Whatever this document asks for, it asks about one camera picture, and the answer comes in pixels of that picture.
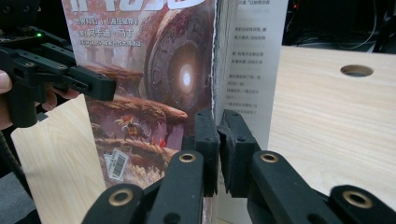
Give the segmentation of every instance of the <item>printed title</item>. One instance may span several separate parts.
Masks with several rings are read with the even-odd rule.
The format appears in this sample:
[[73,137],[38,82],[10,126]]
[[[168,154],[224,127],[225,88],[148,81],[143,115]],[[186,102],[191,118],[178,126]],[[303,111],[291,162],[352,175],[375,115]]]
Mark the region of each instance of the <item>printed title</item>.
[[[169,9],[181,9],[185,7],[194,7],[197,6],[201,3],[203,3],[205,0],[154,0],[151,3],[147,3],[145,8],[143,7],[143,2],[144,1],[150,1],[150,0],[101,0],[105,2],[106,5],[106,11],[111,12],[111,11],[140,11],[140,10],[145,10],[145,11],[159,11],[163,9],[163,6],[166,4],[169,7]],[[87,4],[87,0],[70,0],[72,10],[74,12],[79,12],[79,11],[89,11],[89,7]]]

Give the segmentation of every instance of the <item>white page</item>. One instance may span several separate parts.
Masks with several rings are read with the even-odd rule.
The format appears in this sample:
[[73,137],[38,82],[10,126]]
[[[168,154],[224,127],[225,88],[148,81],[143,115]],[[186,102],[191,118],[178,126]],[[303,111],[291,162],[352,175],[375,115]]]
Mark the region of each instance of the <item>white page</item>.
[[[239,112],[262,149],[268,147],[287,0],[239,1],[225,108]],[[218,218],[251,223],[247,200],[231,199],[220,180]]]

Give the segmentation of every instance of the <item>magazine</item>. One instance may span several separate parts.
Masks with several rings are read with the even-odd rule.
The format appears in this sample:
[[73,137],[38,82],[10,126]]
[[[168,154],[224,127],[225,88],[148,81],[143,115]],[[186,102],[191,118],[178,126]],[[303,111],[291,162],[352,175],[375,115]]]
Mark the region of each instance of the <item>magazine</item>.
[[215,109],[237,1],[62,1],[78,65],[117,81],[111,102],[85,96],[106,187],[144,189],[194,135],[194,114]]

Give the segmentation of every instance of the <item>magazine cover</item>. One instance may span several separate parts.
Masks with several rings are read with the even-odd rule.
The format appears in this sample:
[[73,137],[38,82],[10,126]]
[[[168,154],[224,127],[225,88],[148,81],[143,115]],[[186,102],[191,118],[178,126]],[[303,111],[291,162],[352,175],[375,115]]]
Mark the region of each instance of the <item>magazine cover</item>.
[[79,65],[117,80],[86,98],[106,186],[164,176],[194,114],[212,107],[217,0],[63,0]]

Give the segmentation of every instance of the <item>wooden table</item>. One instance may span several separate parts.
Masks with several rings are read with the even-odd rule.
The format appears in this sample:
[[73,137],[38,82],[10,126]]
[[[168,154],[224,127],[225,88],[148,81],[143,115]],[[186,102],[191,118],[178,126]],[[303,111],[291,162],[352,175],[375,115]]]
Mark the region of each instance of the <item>wooden table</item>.
[[[347,64],[368,77],[340,73]],[[269,149],[325,194],[350,184],[396,209],[396,57],[282,49]],[[83,96],[12,139],[43,223],[80,223],[105,190]]]

